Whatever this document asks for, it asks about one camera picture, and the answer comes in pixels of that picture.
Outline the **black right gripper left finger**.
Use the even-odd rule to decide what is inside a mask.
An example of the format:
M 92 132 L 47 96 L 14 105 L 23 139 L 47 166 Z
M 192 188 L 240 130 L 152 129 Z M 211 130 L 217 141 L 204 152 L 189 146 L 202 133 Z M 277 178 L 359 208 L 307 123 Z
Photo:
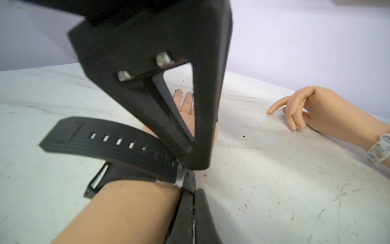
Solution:
M 194 239 L 194 196 L 184 191 L 165 244 L 192 244 Z

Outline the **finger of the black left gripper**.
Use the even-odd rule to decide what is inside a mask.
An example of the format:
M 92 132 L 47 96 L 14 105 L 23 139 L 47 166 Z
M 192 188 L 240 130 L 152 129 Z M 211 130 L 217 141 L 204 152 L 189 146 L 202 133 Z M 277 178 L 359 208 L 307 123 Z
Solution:
M 75 1 L 83 71 L 191 170 L 210 165 L 232 34 L 229 1 Z

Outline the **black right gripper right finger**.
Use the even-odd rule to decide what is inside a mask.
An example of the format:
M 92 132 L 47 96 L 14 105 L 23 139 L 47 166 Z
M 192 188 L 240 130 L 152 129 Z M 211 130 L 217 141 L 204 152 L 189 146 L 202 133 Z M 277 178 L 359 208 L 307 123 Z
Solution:
M 194 211 L 195 244 L 222 244 L 203 189 L 195 193 Z

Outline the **mannequin hand with black watch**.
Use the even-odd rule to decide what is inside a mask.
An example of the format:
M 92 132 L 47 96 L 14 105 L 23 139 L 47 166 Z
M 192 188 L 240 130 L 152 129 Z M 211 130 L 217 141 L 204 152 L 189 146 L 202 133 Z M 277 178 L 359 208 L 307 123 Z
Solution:
M 117 164 L 54 244 L 162 244 L 185 190 Z

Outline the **black strap wrist watch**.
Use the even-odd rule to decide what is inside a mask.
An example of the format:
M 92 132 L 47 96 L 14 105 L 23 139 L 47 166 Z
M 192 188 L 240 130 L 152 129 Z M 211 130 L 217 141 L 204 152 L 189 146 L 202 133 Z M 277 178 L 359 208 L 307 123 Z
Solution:
M 109 170 L 145 174 L 146 180 L 177 186 L 196 193 L 195 175 L 154 136 L 136 128 L 107 120 L 70 117 L 60 120 L 40 142 L 48 153 L 91 157 L 105 161 Z

